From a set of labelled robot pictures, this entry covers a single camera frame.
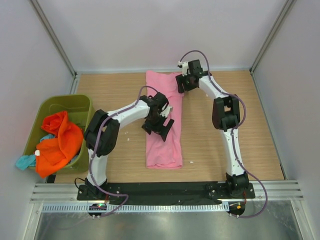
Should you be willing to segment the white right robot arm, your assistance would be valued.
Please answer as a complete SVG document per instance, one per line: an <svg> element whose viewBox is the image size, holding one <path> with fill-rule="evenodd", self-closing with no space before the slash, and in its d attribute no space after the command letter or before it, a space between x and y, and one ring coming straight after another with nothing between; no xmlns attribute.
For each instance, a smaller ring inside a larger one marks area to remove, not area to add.
<svg viewBox="0 0 320 240"><path fill-rule="evenodd" d="M199 60L179 61L182 74L176 77L178 92L199 88L213 100L212 124L219 130L227 160L225 192L237 198L249 187L248 173L243 166L238 127L242 124L240 101L218 85L209 71L204 71Z"/></svg>

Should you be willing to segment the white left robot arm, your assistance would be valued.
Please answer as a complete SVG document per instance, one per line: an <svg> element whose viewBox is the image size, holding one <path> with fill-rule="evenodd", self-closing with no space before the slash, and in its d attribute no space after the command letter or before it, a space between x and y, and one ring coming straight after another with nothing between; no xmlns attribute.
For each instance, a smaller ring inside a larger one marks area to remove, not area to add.
<svg viewBox="0 0 320 240"><path fill-rule="evenodd" d="M142 95L134 103L114 111L97 110L84 133L89 165L84 184L78 188L77 199L102 200L107 195L108 156L123 127L144 119L141 128L148 135L157 134L165 141L174 123L169 119L172 109L166 96L157 92L155 96Z"/></svg>

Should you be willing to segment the olive green plastic bin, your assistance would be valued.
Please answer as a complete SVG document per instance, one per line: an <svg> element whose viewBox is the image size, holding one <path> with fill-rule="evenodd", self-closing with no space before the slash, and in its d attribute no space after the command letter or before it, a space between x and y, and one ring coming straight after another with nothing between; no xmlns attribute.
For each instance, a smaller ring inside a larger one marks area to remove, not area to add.
<svg viewBox="0 0 320 240"><path fill-rule="evenodd" d="M41 178L88 170L84 133L94 112L92 100L84 94L54 96L42 103L23 152L35 155L32 169Z"/></svg>

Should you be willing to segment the orange t shirt over rim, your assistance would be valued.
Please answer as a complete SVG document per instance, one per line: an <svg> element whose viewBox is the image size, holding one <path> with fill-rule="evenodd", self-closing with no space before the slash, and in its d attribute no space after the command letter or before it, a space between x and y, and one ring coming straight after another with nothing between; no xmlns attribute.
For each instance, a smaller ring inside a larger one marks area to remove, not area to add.
<svg viewBox="0 0 320 240"><path fill-rule="evenodd" d="M82 130L68 120L65 132L36 146L36 150L39 151L39 155L36 156L36 172L45 178L64 168L79 152L82 142Z"/></svg>

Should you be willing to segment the orange t shirt in bin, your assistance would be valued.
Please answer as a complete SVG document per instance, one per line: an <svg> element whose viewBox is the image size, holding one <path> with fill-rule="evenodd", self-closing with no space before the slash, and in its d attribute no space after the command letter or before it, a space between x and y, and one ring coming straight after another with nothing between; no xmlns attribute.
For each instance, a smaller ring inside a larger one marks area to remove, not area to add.
<svg viewBox="0 0 320 240"><path fill-rule="evenodd" d="M60 111L44 118L41 129L45 132L58 136L59 133L64 133L68 128L68 112Z"/></svg>

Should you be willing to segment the teal t shirt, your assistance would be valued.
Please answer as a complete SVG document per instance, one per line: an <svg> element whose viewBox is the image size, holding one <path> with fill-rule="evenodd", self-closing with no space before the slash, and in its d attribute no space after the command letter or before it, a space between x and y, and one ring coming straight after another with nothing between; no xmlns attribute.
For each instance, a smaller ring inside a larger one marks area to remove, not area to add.
<svg viewBox="0 0 320 240"><path fill-rule="evenodd" d="M53 134L47 134L44 137L42 137L39 142L41 143L44 140L50 140L53 139L55 136ZM22 155L15 163L15 166L24 171L28 167L35 167L36 166L36 155Z"/></svg>

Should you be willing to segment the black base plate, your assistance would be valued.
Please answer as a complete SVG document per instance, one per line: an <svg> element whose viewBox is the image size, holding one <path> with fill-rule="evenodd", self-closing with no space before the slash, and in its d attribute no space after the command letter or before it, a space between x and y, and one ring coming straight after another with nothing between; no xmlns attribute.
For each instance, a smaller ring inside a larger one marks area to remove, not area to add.
<svg viewBox="0 0 320 240"><path fill-rule="evenodd" d="M102 188L112 194L127 194L127 205L134 206L199 206L218 205L227 199L254 199L253 184L234 195L225 182L134 182L107 183Z"/></svg>

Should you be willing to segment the aluminium frame post right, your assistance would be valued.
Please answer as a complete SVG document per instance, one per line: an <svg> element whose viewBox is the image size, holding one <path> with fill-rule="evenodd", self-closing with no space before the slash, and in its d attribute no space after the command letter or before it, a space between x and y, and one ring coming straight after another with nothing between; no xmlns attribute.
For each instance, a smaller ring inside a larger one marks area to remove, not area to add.
<svg viewBox="0 0 320 240"><path fill-rule="evenodd" d="M255 70L257 69L257 67L259 66L262 58L264 57L265 53L267 52L268 48L270 47L270 45L272 44L273 40L275 39L275 37L277 36L279 30L281 29L283 23L285 22L285 19L287 18L287 16L289 15L291 9L293 8L293 6L295 5L297 1L296 0L286 0L284 2L284 5L282 6L279 14L277 15L277 17L275 18L275 21L270 29L270 31L268 32L261 48L258 51L257 56L255 57L252 66L249 69L249 72L251 75L254 74Z"/></svg>

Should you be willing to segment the aluminium frame post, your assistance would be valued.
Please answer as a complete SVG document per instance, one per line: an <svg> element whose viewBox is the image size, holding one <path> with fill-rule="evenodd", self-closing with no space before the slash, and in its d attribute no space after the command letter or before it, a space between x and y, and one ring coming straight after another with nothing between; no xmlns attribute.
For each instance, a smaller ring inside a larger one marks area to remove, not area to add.
<svg viewBox="0 0 320 240"><path fill-rule="evenodd" d="M61 59L63 60L64 64L66 65L68 71L71 73L71 76L75 79L77 77L77 72L75 71L70 59L68 58L60 40L58 39L50 21L48 20L45 12L43 11L40 3L38 0L30 0L29 1L32 7L35 10L36 15L40 19L45 31L47 32L49 38L51 39L54 47L56 48L58 54L60 55Z"/></svg>
<svg viewBox="0 0 320 240"><path fill-rule="evenodd" d="M268 32L261 48L258 51L257 56L255 57L252 66L249 69L249 72L251 75L254 74L255 70L257 69L257 67L259 66L262 58L264 57L265 53L267 52L268 48L270 47L270 45L272 44L273 40L275 39L275 37L277 36L279 30L281 29L283 23L285 22L285 19L287 18L287 16L289 15L291 9L293 8L293 6L295 5L297 1L296 0L286 0L284 2L284 5L282 6L279 14L277 15L277 17L275 18L275 21L270 29L270 31Z"/></svg>

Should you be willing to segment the aluminium front rail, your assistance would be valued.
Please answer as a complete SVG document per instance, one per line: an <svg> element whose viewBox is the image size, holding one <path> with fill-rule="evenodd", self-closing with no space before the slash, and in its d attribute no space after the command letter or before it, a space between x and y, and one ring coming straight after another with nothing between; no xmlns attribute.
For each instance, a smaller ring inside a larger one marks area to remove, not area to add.
<svg viewBox="0 0 320 240"><path fill-rule="evenodd" d="M75 201L108 201L118 205L128 195L128 205L211 205L236 200L301 200L299 184L294 180L251 181L245 190L230 193L224 182L138 182L108 183L107 192L89 190L81 184L39 183L31 194L32 203L67 203Z"/></svg>

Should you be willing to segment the aluminium frame post left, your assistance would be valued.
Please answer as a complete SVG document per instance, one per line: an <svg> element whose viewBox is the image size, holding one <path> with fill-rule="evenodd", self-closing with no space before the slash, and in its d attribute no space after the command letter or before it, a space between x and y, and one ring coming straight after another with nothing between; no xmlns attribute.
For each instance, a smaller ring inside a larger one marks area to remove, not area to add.
<svg viewBox="0 0 320 240"><path fill-rule="evenodd" d="M58 54L60 55L61 59L63 60L64 64L66 65L68 71L71 73L71 76L75 79L77 77L77 72L75 71L70 59L68 58L60 40L58 39L50 21L48 20L45 12L43 11L40 3L38 0L30 0L29 1L32 7L35 10L36 15L40 19L45 31L47 32L49 38L51 39L54 47L56 48Z"/></svg>

